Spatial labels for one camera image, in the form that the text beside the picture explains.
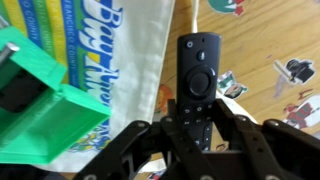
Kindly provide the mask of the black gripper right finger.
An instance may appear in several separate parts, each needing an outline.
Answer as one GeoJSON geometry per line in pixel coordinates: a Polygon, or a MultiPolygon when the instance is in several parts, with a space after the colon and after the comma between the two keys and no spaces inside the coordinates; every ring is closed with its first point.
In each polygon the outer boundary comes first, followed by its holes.
{"type": "Polygon", "coordinates": [[[277,119],[257,125],[217,99],[201,106],[227,152],[201,156],[205,180],[320,180],[320,140],[277,119]]]}

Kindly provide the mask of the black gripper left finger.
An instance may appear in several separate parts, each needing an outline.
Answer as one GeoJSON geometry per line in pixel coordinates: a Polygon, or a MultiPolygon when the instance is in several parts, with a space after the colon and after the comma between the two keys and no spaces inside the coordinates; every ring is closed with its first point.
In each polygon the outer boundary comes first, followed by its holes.
{"type": "Polygon", "coordinates": [[[210,149],[212,123],[208,103],[168,101],[168,114],[148,124],[130,123],[73,180],[133,180],[160,153],[165,172],[159,180],[216,180],[205,156],[210,149]]]}

